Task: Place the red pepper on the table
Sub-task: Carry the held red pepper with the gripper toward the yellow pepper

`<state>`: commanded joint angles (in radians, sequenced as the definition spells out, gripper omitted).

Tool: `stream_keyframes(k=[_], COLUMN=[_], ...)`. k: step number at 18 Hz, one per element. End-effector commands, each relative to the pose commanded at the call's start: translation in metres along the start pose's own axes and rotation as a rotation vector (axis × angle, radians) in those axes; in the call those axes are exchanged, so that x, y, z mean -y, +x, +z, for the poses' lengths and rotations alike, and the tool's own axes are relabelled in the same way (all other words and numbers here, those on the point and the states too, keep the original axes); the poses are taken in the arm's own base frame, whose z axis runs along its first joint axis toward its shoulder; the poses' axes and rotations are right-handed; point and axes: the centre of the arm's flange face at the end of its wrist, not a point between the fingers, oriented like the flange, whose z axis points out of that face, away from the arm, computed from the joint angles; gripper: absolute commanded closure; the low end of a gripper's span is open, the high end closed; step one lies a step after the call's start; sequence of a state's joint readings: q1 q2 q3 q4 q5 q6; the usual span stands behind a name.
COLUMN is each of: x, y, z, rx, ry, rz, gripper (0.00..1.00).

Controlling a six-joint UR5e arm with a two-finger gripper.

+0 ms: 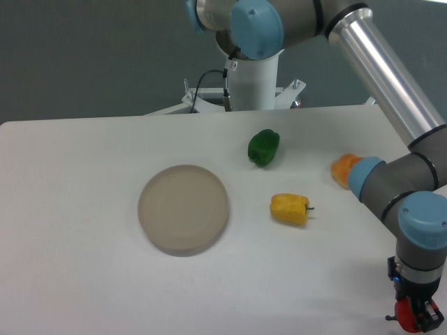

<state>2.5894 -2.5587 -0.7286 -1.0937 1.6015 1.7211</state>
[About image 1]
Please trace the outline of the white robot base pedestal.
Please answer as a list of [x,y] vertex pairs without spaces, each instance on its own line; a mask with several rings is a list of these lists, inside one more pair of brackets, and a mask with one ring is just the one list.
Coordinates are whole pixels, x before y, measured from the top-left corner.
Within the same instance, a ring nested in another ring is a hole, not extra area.
[[373,105],[371,94],[354,89],[337,89],[335,85],[312,83],[294,78],[285,86],[277,84],[280,53],[261,61],[244,60],[227,54],[221,69],[205,71],[196,85],[184,80],[183,97],[178,104],[150,112],[149,116],[176,114],[218,114],[252,110],[298,110],[306,107],[338,105]]

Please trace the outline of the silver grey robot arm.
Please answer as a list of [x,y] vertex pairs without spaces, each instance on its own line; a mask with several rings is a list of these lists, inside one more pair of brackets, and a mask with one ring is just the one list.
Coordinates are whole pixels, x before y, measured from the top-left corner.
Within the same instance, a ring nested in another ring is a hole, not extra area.
[[364,1],[187,1],[197,32],[213,31],[230,60],[263,61],[316,36],[337,46],[409,153],[387,163],[362,158],[348,185],[395,236],[388,275],[393,320],[411,332],[436,329],[433,300],[446,266],[446,122],[375,27]]

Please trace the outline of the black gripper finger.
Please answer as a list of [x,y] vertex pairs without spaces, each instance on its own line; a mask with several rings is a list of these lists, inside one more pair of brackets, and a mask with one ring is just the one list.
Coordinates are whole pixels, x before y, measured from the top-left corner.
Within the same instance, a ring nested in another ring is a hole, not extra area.
[[421,320],[423,317],[423,303],[420,299],[410,299],[411,312],[413,314],[413,328],[421,331]]
[[423,329],[434,330],[439,326],[439,316],[437,314],[437,308],[432,300],[424,303],[423,312]]

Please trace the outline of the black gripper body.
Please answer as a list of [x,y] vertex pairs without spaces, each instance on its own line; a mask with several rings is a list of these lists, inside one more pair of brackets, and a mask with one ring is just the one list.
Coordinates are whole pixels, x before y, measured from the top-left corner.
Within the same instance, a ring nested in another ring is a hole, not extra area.
[[411,300],[429,302],[439,287],[439,268],[414,269],[397,256],[388,258],[388,278],[394,283],[396,300],[408,297]]

